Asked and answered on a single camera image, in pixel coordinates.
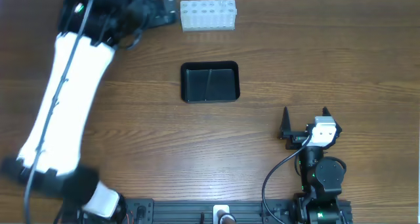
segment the black tray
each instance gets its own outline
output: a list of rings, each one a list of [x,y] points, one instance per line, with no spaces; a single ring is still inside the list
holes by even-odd
[[[188,103],[233,102],[241,95],[234,61],[187,62],[181,66],[181,97]]]

